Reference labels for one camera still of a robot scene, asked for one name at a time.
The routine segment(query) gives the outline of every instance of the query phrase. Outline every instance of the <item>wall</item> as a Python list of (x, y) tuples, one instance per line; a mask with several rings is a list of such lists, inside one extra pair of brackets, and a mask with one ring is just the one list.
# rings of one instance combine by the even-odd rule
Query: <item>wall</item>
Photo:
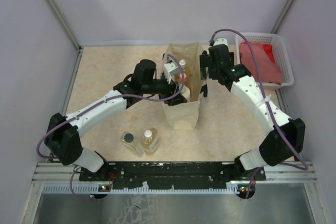
[(45, 0), (0, 0), (0, 9), (0, 223), (18, 223), (76, 51)]
[(207, 42), (219, 28), (270, 32), (287, 0), (55, 1), (81, 45), (119, 45)]
[(285, 98), (291, 115), (306, 123), (304, 156), (313, 161), (330, 208), (336, 204), (335, 17), (335, 0), (296, 0), (279, 32), (295, 79)]

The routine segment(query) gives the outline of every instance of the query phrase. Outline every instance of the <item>red garment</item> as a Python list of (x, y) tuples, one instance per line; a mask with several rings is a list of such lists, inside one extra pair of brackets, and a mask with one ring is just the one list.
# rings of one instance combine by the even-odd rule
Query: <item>red garment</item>
[(273, 46), (271, 44), (262, 44), (265, 53), (267, 54), (268, 58), (275, 63), (274, 55), (273, 55)]
[[(282, 72), (280, 67), (272, 62), (264, 51), (264, 47), (260, 42), (251, 42), (254, 53), (256, 54), (259, 68), (261, 71), (262, 82), (270, 82), (282, 84)], [(251, 72), (252, 76), (259, 81), (257, 68), (253, 61), (251, 51), (246, 43), (241, 43), (239, 46), (240, 61)]]

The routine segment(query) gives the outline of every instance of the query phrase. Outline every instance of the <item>light wood surface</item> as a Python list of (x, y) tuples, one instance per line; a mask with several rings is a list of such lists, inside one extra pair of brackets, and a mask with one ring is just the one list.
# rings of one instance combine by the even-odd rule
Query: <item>light wood surface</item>
[[(161, 71), (167, 46), (86, 47), (72, 90), (68, 112), (79, 110), (104, 96), (132, 73), (141, 59), (151, 59)], [(235, 53), (235, 46), (229, 46)], [(82, 145), (109, 161), (232, 161), (260, 145), (265, 135), (245, 105), (217, 81), (208, 81), (208, 97), (201, 99), (200, 116), (194, 130), (173, 130), (161, 102), (140, 101), (95, 126)], [(278, 105), (275, 91), (267, 91)], [(160, 145), (155, 153), (136, 157), (120, 142), (124, 131), (141, 137), (155, 127)]]

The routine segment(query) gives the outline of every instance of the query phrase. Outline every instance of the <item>plastic basket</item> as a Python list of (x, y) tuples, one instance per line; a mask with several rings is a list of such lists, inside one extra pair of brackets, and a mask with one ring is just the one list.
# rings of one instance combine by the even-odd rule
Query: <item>plastic basket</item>
[[(241, 34), (243, 34), (251, 42), (260, 42), (262, 44), (272, 45), (275, 62), (276, 64), (278, 64), (278, 66), (282, 71), (282, 85), (263, 82), (265, 89), (276, 90), (283, 86), (290, 86), (294, 83), (293, 72), (290, 66), (286, 46), (281, 36), (277, 34), (261, 34), (261, 33), (241, 33)], [(243, 41), (244, 40), (239, 35), (236, 35), (237, 64), (240, 63), (239, 45)]]

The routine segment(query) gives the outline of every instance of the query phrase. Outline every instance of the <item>beige bag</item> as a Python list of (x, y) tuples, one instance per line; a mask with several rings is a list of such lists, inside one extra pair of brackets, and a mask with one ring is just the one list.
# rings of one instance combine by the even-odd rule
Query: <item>beige bag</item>
[(203, 48), (200, 43), (195, 42), (186, 45), (170, 43), (166, 53), (164, 54), (163, 62), (166, 63), (166, 55), (172, 54), (177, 60), (184, 59), (186, 67), (190, 68), (191, 77), (190, 85), (190, 102), (182, 103), (175, 106), (163, 104), (163, 110), (166, 115), (169, 125), (177, 130), (191, 130), (196, 127), (199, 115), (201, 88), (206, 82), (201, 80), (200, 73), (200, 55)]

